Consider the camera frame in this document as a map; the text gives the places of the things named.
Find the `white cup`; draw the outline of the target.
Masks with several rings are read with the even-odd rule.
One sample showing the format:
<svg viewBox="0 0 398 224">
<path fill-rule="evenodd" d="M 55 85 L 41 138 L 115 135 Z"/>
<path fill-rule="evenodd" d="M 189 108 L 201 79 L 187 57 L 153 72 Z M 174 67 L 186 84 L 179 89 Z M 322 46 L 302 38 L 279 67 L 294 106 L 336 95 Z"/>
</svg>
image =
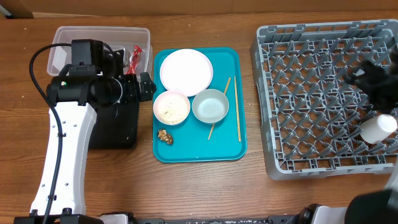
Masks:
<svg viewBox="0 0 398 224">
<path fill-rule="evenodd" d="M 397 120 L 388 114 L 381 114 L 360 125 L 362 139 L 370 144 L 377 144 L 397 130 Z"/>
</svg>

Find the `grey bowl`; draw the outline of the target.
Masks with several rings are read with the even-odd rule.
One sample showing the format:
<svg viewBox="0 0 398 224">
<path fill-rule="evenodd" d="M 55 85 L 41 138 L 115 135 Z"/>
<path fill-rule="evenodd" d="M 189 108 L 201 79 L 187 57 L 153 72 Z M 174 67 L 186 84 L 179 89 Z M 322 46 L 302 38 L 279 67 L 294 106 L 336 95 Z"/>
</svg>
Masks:
<svg viewBox="0 0 398 224">
<path fill-rule="evenodd" d="M 229 100 L 219 90 L 206 89 L 194 97 L 192 111 L 195 117 L 203 123 L 218 123 L 229 111 Z"/>
</svg>

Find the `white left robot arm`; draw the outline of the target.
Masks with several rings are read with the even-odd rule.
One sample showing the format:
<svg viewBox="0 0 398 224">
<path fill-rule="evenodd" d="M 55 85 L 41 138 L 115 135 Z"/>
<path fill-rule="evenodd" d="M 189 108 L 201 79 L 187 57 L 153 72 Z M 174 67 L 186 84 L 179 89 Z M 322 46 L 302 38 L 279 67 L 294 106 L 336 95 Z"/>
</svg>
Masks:
<svg viewBox="0 0 398 224">
<path fill-rule="evenodd" d="M 125 223 L 131 212 L 86 214 L 84 180 L 90 149 L 130 149 L 137 139 L 139 105 L 156 86 L 146 72 L 128 69 L 131 57 L 93 39 L 71 41 L 71 62 L 39 93 L 49 106 L 45 165 L 29 215 L 18 224 Z"/>
</svg>

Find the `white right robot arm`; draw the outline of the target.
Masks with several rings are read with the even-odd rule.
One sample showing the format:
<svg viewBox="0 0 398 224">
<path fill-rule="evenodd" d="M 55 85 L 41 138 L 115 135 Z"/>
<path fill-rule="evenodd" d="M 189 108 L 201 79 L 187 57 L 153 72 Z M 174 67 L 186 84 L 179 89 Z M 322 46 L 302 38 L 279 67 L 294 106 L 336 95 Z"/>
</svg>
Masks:
<svg viewBox="0 0 398 224">
<path fill-rule="evenodd" d="M 362 90 L 373 109 L 381 113 L 360 125 L 360 136 L 369 144 L 381 143 L 397 131 L 397 120 L 390 115 L 397 108 L 397 47 L 391 50 L 389 58 L 388 70 L 363 60 L 343 76 L 347 84 Z M 397 168 L 384 190 L 359 195 L 348 207 L 311 204 L 287 223 L 397 223 Z"/>
</svg>

